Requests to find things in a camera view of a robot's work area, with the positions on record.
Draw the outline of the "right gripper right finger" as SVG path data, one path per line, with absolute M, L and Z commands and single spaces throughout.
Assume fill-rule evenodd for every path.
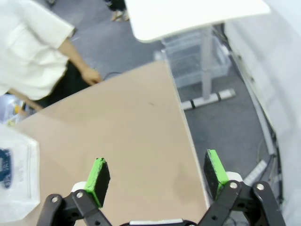
M 203 170 L 214 202 L 200 220 L 201 226 L 222 226 L 233 211 L 242 212 L 250 226 L 285 225 L 267 182 L 248 186 L 229 179 L 215 150 L 207 150 Z

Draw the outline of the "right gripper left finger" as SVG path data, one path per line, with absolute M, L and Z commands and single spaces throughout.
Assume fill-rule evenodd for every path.
M 87 226 L 110 226 L 102 213 L 110 172 L 104 158 L 95 159 L 83 189 L 71 192 L 68 196 L 50 194 L 43 205 L 43 225 L 73 226 L 84 220 Z

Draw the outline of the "person's left hand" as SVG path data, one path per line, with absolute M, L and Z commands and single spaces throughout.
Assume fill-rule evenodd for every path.
M 99 72 L 90 67 L 87 67 L 81 71 L 81 77 L 90 86 L 102 82 Z

